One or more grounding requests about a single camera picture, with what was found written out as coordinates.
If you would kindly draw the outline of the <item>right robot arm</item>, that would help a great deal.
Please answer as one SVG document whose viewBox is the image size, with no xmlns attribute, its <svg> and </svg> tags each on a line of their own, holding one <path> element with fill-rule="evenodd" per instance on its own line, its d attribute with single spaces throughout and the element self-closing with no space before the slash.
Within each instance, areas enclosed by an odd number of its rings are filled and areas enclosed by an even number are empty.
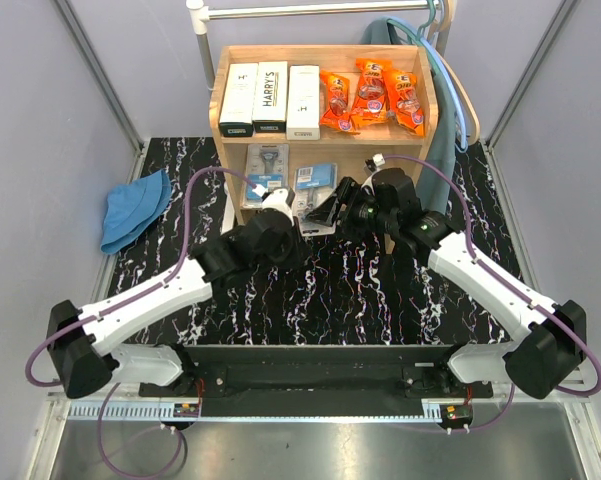
<svg viewBox="0 0 601 480">
<path fill-rule="evenodd" d="M 399 168 L 379 170 L 364 183 L 343 178 L 305 216 L 349 240 L 385 236 L 420 264 L 462 288 L 508 333 L 506 343 L 447 350 L 434 384 L 456 396 L 470 383 L 510 382 L 544 399 L 585 360 L 586 314 L 562 305 L 511 276 L 475 247 L 445 215 L 422 208 L 412 179 Z"/>
</svg>

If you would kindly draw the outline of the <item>white Harry's razor box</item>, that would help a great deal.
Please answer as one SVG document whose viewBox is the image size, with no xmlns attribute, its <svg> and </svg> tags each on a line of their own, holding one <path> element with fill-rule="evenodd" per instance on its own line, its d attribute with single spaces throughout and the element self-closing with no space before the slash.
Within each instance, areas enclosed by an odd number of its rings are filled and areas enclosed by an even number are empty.
<svg viewBox="0 0 601 480">
<path fill-rule="evenodd" d="M 288 94 L 288 63 L 260 62 L 252 110 L 256 133 L 286 131 Z"/>
</svg>

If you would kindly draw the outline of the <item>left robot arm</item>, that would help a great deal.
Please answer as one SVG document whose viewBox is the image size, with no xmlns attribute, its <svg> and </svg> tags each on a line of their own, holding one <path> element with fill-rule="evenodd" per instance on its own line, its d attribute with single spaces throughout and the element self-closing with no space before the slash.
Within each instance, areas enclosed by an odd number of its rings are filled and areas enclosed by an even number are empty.
<svg viewBox="0 0 601 480">
<path fill-rule="evenodd" d="M 237 287 L 259 267 L 295 269 L 307 255 L 297 220 L 265 209 L 246 224 L 195 246 L 181 265 L 126 292 L 82 308 L 69 300 L 54 305 L 47 351 L 65 395 L 80 399 L 112 381 L 188 394 L 196 372 L 176 348 L 129 345 L 127 339 L 186 306 Z"/>
</svg>

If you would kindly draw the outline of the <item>orange razor pack horizontal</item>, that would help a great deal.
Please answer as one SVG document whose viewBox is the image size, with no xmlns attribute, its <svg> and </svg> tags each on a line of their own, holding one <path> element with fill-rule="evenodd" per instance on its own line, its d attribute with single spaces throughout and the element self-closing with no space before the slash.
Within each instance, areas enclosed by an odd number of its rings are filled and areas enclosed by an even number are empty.
<svg viewBox="0 0 601 480">
<path fill-rule="evenodd" d="M 392 68 L 384 72 L 388 107 L 396 122 L 412 134 L 423 137 L 424 113 L 419 102 L 415 74 Z"/>
</svg>

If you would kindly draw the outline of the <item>Gillette blister pack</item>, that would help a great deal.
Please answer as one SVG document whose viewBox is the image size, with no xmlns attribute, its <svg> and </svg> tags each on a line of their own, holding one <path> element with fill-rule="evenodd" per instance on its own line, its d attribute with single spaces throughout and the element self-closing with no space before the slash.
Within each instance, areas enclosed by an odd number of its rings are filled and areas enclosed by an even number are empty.
<svg viewBox="0 0 601 480">
<path fill-rule="evenodd" d="M 307 215 L 326 201 L 337 187 L 337 165 L 322 163 L 299 167 L 294 176 L 295 198 L 293 214 L 298 219 L 303 237 L 331 235 L 334 225 L 326 226 L 309 221 Z"/>
<path fill-rule="evenodd" d="M 288 166 L 288 144 L 250 144 L 247 148 L 245 176 L 269 191 L 288 186 Z"/>
</svg>

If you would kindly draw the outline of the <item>orange razor pack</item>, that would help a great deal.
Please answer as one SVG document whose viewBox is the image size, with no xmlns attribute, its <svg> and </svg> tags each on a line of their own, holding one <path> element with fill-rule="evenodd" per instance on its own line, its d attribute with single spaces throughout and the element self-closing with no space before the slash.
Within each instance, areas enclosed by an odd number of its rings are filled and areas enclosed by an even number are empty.
<svg viewBox="0 0 601 480">
<path fill-rule="evenodd" d="M 387 92 L 384 74 L 393 62 L 386 59 L 357 58 L 360 76 L 351 109 L 351 120 L 357 130 L 387 121 Z"/>
<path fill-rule="evenodd" d="M 325 111 L 320 118 L 320 125 L 353 134 L 354 126 L 349 112 L 349 80 L 326 70 L 320 71 L 320 80 L 326 95 Z"/>
</svg>

